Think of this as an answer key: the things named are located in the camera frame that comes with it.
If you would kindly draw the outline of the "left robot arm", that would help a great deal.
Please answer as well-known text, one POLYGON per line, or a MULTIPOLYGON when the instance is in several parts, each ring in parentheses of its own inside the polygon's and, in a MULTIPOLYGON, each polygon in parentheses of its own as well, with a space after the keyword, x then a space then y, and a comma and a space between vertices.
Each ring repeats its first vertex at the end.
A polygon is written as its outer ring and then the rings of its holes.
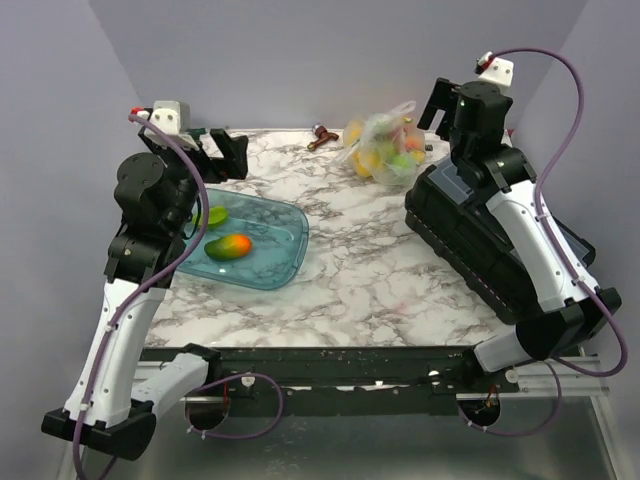
POLYGON ((134 383, 151 321, 181 261, 198 245, 183 229, 206 184, 243 180, 248 173, 246 136, 223 129, 210 135, 220 150, 209 157, 191 130, 192 149, 176 152, 143 141, 146 151, 117 170, 114 198, 121 225, 108 248, 103 305, 80 378, 64 406, 45 414, 43 433, 115 458, 133 461, 148 447, 158 420, 195 390, 214 393, 222 380, 220 355, 189 344, 152 378, 134 383))

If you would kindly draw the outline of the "clear plastic bag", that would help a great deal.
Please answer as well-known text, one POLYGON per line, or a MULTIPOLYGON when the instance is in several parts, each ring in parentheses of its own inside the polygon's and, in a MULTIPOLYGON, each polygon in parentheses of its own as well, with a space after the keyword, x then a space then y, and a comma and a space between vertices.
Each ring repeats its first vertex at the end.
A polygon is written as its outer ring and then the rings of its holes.
POLYGON ((376 151, 380 155, 382 166, 377 175, 364 179, 371 179, 379 184, 388 186, 408 185, 417 175, 419 167, 427 157, 424 132, 417 127, 412 117, 415 108, 416 102, 408 101, 386 112, 369 116, 359 115, 352 118, 351 120, 361 119, 364 121, 362 134, 356 143, 347 148, 343 146, 342 140, 342 150, 337 155, 336 161, 339 164, 349 166, 353 170, 351 165, 353 153, 365 150, 376 151), (405 141, 408 137, 423 139, 424 149, 407 151, 405 141), (389 166, 390 160, 395 155, 402 153, 408 153, 413 156, 416 164, 413 170, 396 171, 389 166))

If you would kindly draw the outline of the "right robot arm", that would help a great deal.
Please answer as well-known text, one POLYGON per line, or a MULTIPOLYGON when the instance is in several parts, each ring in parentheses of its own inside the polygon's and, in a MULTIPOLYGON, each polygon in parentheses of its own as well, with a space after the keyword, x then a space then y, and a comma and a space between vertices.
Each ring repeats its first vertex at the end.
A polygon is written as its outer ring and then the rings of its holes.
POLYGON ((460 379, 474 392, 496 371, 593 338, 621 304, 572 250, 524 153, 504 142, 511 104, 492 83, 438 79, 419 126, 442 112, 436 132, 450 153, 405 199, 407 225, 507 324, 464 353, 460 379))

